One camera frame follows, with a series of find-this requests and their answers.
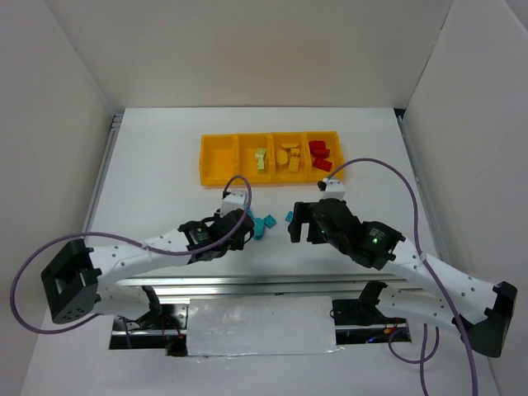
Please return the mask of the teal square lego brick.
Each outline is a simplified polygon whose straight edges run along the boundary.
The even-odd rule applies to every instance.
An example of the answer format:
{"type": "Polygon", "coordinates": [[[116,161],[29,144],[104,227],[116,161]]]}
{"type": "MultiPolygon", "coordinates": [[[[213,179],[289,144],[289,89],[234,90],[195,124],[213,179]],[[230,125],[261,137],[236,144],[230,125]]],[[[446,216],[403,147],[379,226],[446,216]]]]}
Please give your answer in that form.
{"type": "Polygon", "coordinates": [[[264,219],[264,224],[267,228],[271,229],[276,225],[276,219],[271,215],[267,215],[264,219]]]}
{"type": "Polygon", "coordinates": [[[292,221],[293,217],[294,217],[293,212],[292,212],[292,211],[289,211],[288,214],[287,214],[286,217],[285,217],[285,220],[286,220],[288,223],[290,223],[290,222],[292,221]]]}

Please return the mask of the teal oval lego brick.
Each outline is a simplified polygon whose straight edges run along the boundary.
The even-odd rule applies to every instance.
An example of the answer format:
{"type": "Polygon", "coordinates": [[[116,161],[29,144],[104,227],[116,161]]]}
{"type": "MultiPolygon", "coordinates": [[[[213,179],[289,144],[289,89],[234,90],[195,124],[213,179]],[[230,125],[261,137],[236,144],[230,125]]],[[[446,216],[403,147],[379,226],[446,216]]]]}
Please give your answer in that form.
{"type": "Polygon", "coordinates": [[[264,236],[266,225],[261,218],[254,218],[253,220],[253,239],[261,240],[264,236]]]}

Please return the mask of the red curved lego brick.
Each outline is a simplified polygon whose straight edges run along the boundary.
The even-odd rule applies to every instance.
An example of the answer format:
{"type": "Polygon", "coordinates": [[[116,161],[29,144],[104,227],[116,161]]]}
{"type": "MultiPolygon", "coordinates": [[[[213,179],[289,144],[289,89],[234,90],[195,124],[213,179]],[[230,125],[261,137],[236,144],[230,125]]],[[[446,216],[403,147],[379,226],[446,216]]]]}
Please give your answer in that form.
{"type": "Polygon", "coordinates": [[[330,172],[332,170],[332,162],[324,158],[315,158],[312,166],[323,172],[330,172]]]}

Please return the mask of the yellow oval lego brick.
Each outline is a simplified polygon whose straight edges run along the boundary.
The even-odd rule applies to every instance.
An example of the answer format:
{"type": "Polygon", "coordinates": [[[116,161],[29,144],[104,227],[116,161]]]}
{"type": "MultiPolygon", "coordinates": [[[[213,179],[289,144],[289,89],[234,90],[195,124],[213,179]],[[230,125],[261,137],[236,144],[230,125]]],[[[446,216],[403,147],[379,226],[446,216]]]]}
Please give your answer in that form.
{"type": "Polygon", "coordinates": [[[286,165],[289,162],[288,153],[283,149],[277,150],[276,151],[276,162],[281,166],[286,165]]]}

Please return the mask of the red rectangular lego brick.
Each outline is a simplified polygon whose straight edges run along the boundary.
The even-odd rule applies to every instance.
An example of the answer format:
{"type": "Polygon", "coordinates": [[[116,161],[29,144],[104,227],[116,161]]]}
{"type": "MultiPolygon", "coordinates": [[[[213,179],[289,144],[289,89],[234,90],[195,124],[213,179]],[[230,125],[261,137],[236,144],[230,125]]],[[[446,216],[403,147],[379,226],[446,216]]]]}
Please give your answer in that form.
{"type": "Polygon", "coordinates": [[[331,150],[329,148],[314,148],[310,153],[315,158],[326,159],[330,156],[331,150]]]}

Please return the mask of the red oval lego brick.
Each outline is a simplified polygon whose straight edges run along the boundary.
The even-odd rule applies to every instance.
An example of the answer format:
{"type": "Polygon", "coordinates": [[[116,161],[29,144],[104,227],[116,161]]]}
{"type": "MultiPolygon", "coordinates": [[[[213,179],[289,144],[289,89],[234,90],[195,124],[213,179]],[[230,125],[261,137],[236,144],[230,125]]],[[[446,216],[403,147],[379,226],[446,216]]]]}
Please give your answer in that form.
{"type": "Polygon", "coordinates": [[[310,153],[315,156],[318,153],[321,153],[322,151],[326,150],[326,143],[322,140],[311,140],[309,141],[309,150],[310,153]]]}

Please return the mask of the light green rectangular lego brick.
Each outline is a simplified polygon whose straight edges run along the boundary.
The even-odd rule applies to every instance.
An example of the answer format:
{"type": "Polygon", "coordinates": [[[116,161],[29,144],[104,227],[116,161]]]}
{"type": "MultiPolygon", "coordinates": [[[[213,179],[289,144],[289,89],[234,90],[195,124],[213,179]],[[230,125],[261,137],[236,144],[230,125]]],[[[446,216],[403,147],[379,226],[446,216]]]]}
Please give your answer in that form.
{"type": "Polygon", "coordinates": [[[266,155],[266,149],[265,148],[257,148],[254,158],[257,162],[263,161],[264,157],[266,155]]]}

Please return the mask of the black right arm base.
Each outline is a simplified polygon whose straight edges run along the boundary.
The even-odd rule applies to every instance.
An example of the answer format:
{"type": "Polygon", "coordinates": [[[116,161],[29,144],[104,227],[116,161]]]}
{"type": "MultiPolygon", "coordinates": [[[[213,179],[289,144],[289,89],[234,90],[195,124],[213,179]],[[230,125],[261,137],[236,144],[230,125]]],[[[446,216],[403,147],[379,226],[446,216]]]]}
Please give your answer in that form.
{"type": "Polygon", "coordinates": [[[335,325],[338,346],[410,342],[408,323],[404,318],[384,316],[375,303],[380,302],[380,293],[388,285],[380,281],[369,281],[357,299],[334,299],[329,316],[335,325]]]}

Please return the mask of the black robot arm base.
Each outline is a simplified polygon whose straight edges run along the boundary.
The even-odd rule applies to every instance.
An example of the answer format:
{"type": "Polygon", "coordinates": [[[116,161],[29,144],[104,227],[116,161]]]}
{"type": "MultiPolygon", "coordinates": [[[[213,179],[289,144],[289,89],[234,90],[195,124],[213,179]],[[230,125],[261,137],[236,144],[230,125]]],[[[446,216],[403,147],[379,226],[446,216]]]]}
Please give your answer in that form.
{"type": "Polygon", "coordinates": [[[161,304],[154,289],[142,286],[148,297],[148,311],[136,320],[116,317],[109,349],[156,350],[167,356],[185,357],[189,304],[161,304]]]}

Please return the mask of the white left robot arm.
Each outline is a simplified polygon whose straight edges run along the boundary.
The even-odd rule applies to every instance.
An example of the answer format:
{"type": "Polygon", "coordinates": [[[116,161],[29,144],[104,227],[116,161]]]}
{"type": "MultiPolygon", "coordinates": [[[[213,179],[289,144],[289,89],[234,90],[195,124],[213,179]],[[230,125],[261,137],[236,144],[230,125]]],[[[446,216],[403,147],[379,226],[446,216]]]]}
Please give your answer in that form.
{"type": "Polygon", "coordinates": [[[88,314],[149,321],[162,312],[153,289],[121,286],[120,281],[241,251],[253,237],[253,227],[251,217],[236,209],[189,221],[139,246],[89,247],[81,238],[69,241],[41,272],[52,321],[67,324],[88,314]]]}

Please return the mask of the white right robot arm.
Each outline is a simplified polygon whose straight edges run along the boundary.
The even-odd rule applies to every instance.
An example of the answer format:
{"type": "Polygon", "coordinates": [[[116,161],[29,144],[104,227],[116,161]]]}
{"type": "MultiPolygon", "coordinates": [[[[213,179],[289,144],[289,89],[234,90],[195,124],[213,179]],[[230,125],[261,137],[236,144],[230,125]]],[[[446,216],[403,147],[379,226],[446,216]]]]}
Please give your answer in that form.
{"type": "Polygon", "coordinates": [[[309,226],[309,243],[329,244],[354,263],[397,276],[427,293],[414,296],[373,280],[359,298],[364,312],[457,332],[473,351],[501,356],[516,304],[514,285],[480,280],[419,252],[396,229],[378,221],[360,221],[343,200],[295,203],[288,227],[292,243],[300,241],[304,224],[309,226]]]}

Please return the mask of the yellow four-compartment bin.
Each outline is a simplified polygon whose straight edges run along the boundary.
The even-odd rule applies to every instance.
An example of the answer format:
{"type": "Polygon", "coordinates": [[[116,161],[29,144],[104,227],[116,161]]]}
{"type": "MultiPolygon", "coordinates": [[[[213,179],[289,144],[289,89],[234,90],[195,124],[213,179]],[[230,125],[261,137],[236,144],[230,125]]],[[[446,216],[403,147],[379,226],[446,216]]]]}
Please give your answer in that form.
{"type": "Polygon", "coordinates": [[[336,131],[300,131],[252,134],[209,134],[201,137],[200,181],[203,186],[222,186],[232,176],[242,175],[253,185],[294,185],[318,182],[344,163],[342,146],[336,131]],[[331,150],[326,160],[332,162],[332,170],[323,172],[312,166],[315,157],[309,150],[309,141],[322,140],[331,150]],[[289,172],[289,162],[281,166],[276,162],[276,151],[290,149],[282,143],[298,143],[300,166],[297,173],[289,172]],[[266,172],[257,173],[254,154],[257,148],[265,148],[266,172]]]}

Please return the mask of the white foil covered panel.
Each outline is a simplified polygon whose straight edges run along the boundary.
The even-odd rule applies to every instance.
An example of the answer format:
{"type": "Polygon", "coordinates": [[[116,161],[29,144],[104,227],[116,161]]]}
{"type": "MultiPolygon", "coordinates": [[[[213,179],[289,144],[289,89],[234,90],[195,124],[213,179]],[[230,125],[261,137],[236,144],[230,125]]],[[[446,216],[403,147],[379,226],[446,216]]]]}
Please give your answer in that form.
{"type": "Polygon", "coordinates": [[[318,355],[337,350],[328,296],[193,299],[190,356],[318,355]]]}

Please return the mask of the aluminium table edge rail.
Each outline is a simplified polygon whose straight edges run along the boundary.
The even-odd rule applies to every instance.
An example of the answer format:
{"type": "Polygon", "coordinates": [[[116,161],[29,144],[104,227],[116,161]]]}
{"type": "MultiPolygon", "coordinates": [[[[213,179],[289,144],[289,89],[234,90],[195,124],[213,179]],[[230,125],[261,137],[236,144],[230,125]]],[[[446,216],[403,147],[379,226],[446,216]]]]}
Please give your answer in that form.
{"type": "Polygon", "coordinates": [[[380,281],[400,290],[416,290],[412,283],[391,275],[298,276],[183,276],[139,277],[120,286],[150,286],[163,301],[184,298],[282,295],[354,295],[369,281],[380,281]]]}

